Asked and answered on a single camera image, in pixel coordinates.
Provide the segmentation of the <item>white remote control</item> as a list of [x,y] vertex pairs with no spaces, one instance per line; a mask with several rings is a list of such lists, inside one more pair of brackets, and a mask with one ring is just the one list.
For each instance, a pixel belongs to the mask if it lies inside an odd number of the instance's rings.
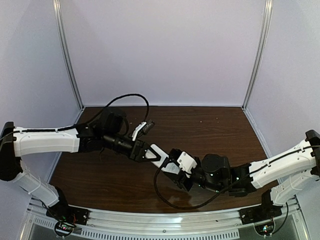
[[[151,144],[150,146],[161,156],[160,161],[152,162],[155,166],[160,168],[161,165],[164,163],[165,158],[169,157],[169,155],[165,151],[163,151],[160,147],[158,147],[156,144]],[[178,172],[165,172],[165,173],[176,174],[176,175],[178,174]]]

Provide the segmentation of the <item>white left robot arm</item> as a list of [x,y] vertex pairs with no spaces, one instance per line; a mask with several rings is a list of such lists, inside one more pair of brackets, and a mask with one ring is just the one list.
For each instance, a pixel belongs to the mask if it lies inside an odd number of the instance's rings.
[[28,194],[40,199],[50,209],[68,208],[58,187],[33,175],[21,163],[31,154],[67,152],[89,153],[110,149],[137,163],[158,162],[161,155],[150,144],[138,139],[138,133],[150,123],[143,121],[132,137],[120,134],[127,115],[117,108],[104,107],[98,119],[63,128],[28,129],[6,122],[0,136],[0,179],[15,182]]

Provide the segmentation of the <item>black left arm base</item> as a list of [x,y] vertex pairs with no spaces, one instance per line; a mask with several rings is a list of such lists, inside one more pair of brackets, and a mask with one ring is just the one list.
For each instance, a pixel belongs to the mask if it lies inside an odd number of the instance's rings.
[[90,211],[70,205],[55,205],[46,210],[48,217],[75,225],[86,225]]

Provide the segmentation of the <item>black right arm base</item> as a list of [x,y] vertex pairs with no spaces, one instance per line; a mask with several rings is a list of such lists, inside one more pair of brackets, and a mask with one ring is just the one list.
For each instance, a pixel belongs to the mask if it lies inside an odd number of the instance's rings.
[[239,210],[240,220],[243,225],[270,220],[282,215],[282,207],[269,204],[242,208]]

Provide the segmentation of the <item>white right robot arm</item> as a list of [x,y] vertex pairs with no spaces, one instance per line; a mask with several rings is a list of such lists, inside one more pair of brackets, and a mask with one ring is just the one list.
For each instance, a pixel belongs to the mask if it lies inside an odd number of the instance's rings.
[[309,130],[305,139],[293,148],[264,160],[231,167],[225,156],[208,154],[203,160],[174,149],[166,158],[163,173],[176,186],[189,191],[193,185],[231,197],[249,193],[280,178],[285,181],[267,190],[261,197],[265,208],[281,207],[304,187],[320,179],[320,134]]

